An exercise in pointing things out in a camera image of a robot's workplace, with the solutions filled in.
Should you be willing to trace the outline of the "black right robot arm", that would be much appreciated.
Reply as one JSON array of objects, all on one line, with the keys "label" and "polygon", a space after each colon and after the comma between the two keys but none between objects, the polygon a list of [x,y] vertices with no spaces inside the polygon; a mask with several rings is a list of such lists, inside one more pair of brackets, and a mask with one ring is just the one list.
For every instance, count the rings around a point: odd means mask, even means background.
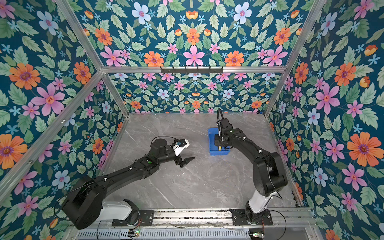
[{"label": "black right robot arm", "polygon": [[268,212],[268,204],[274,198],[281,198],[279,191],[288,184],[283,160],[278,152],[269,152],[259,147],[246,136],[244,131],[234,128],[221,109],[217,112],[218,133],[214,146],[218,151],[236,149],[253,165],[255,192],[246,203],[243,216],[252,225],[259,223]]}]

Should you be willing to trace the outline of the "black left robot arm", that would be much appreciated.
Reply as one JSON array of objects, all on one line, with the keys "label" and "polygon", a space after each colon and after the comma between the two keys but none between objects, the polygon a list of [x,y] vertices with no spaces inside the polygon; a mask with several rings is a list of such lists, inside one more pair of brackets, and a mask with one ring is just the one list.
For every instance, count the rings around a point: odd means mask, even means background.
[{"label": "black left robot arm", "polygon": [[181,157],[181,152],[189,145],[186,139],[175,139],[171,145],[165,139],[155,139],[149,152],[133,164],[103,176],[81,178],[67,194],[62,211],[78,230],[107,220],[118,220],[129,226],[138,224],[139,209],[132,201],[113,202],[107,201],[106,197],[133,182],[150,177],[163,163],[175,162],[177,166],[185,167],[193,160],[192,157]]}]

